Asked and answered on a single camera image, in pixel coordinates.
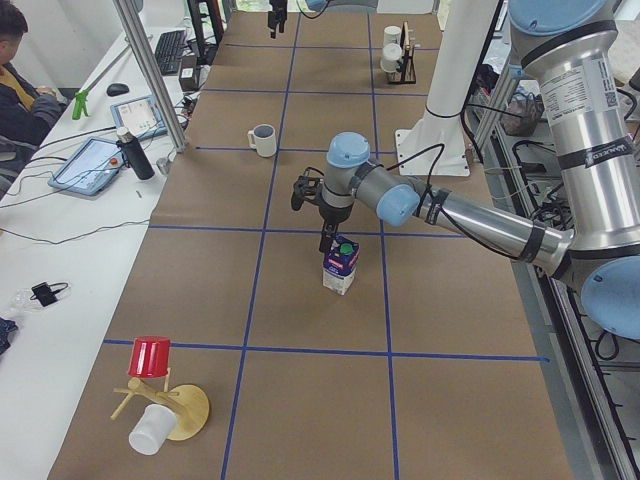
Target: person's hand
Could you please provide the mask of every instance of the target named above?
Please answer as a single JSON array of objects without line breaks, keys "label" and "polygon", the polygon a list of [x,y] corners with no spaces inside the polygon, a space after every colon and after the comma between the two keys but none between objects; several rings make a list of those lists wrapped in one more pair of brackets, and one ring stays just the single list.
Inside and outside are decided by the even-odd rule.
[{"label": "person's hand", "polygon": [[54,97],[56,96],[56,91],[51,88],[51,87],[38,87],[36,88],[36,92],[38,92],[40,95],[53,95]]}]

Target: white desk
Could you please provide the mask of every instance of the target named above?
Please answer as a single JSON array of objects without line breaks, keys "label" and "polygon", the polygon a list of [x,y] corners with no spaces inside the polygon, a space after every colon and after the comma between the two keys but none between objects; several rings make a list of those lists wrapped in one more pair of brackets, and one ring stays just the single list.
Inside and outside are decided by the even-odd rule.
[{"label": "white desk", "polygon": [[[155,45],[160,32],[149,29]],[[98,64],[99,74],[124,48],[116,40]],[[178,77],[165,77],[174,104],[182,98]],[[113,82],[126,83],[131,91],[109,98]],[[77,133],[113,125],[109,106],[147,95],[149,89],[129,52],[96,85],[88,97],[90,117],[71,120],[72,106],[44,143]],[[68,157],[87,137],[61,142],[37,156]],[[115,139],[109,132],[106,138]],[[172,151],[168,136],[143,140],[154,164]],[[20,179],[59,168],[55,160],[34,162],[23,171],[9,193],[16,193]],[[52,192],[48,175],[28,178],[18,196],[0,202],[0,227],[30,237],[59,241],[101,226],[137,222],[149,218],[165,178],[157,172],[140,181],[133,170],[120,172],[96,198],[63,193],[20,206],[8,205]],[[125,226],[61,245],[49,245],[0,233],[0,311],[7,311],[14,294],[41,282],[69,282],[70,295],[40,312],[14,317],[19,331],[12,346],[0,356],[0,479],[45,479],[62,444],[84,385],[117,305],[146,225]]]}]

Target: keyboard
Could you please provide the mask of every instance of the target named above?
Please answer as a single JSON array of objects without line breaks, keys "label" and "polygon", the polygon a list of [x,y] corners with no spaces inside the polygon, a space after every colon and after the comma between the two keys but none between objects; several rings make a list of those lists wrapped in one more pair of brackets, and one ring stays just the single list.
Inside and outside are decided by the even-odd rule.
[{"label": "keyboard", "polygon": [[154,56],[162,75],[171,75],[180,70],[180,59],[184,52],[186,35],[184,30],[164,32],[160,35]]}]

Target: dark jacket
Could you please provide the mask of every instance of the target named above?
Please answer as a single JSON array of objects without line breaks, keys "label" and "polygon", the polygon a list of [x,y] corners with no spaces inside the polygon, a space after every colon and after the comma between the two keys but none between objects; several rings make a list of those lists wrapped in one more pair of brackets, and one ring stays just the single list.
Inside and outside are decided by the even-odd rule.
[{"label": "dark jacket", "polygon": [[14,160],[0,162],[0,166],[19,172],[60,118],[63,109],[54,96],[39,95],[10,63],[3,66],[35,98],[28,111],[14,89],[0,84],[0,152],[16,153]]}]

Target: white cup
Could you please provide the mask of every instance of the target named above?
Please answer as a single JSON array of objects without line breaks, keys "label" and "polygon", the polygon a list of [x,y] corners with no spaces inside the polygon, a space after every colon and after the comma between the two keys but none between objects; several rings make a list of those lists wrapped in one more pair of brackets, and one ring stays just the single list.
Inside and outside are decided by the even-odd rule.
[{"label": "white cup", "polygon": [[177,423],[170,408],[152,403],[129,434],[129,445],[143,455],[155,455]]},{"label": "white cup", "polygon": [[380,68],[387,73],[395,73],[401,58],[402,47],[397,43],[390,43],[382,49]]},{"label": "white cup", "polygon": [[272,157],[276,154],[276,129],[271,125],[257,125],[247,132],[249,146],[261,157]]},{"label": "white cup", "polygon": [[395,25],[389,25],[384,28],[384,39],[382,40],[382,47],[386,47],[390,43],[400,44],[400,37],[402,36],[402,29]]}]

